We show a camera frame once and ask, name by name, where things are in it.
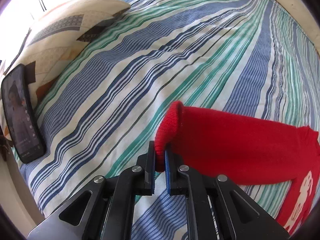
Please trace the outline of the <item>red knit sweater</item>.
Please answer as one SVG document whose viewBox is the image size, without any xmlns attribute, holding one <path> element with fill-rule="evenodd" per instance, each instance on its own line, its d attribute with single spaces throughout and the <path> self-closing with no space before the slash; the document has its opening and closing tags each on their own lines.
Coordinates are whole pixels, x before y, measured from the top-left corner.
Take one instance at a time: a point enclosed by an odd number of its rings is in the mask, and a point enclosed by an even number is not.
<svg viewBox="0 0 320 240">
<path fill-rule="evenodd" d="M 318 132 L 308 126 L 171 104 L 155 136 L 156 167 L 169 147 L 200 173 L 224 174 L 238 185 L 290 182 L 276 216 L 289 233 L 303 223 L 319 180 Z"/>
</svg>

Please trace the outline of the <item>striped blue green bedsheet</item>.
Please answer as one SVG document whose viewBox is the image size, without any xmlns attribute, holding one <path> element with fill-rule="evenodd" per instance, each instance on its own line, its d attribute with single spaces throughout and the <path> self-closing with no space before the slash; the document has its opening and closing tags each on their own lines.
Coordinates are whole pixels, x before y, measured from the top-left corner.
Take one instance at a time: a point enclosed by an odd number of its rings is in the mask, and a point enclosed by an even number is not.
<svg viewBox="0 0 320 240">
<path fill-rule="evenodd" d="M 176 100 L 319 129 L 319 53 L 275 0 L 122 1 L 37 110 L 48 153 L 20 171 L 45 216 L 133 165 Z"/>
</svg>

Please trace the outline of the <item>black smartphone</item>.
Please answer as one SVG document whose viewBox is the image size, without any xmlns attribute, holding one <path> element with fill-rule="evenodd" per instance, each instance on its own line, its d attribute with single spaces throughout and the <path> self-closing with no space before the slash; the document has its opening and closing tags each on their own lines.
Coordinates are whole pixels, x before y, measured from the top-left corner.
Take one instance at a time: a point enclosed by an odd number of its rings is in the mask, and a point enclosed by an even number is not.
<svg viewBox="0 0 320 240">
<path fill-rule="evenodd" d="M 1 84 L 4 116 L 10 137 L 20 161 L 30 163 L 46 152 L 36 123 L 25 79 L 25 66 L 19 64 Z"/>
</svg>

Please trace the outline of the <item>cream patterned pillow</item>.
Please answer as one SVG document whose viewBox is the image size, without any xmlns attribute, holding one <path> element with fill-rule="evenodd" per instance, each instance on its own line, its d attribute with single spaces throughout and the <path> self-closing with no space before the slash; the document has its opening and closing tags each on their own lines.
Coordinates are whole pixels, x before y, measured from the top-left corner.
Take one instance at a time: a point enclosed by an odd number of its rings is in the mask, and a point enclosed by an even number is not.
<svg viewBox="0 0 320 240">
<path fill-rule="evenodd" d="M 55 7 L 36 21 L 18 55 L 1 64 L 1 78 L 24 65 L 36 112 L 67 66 L 130 8 L 122 0 L 78 0 Z"/>
</svg>

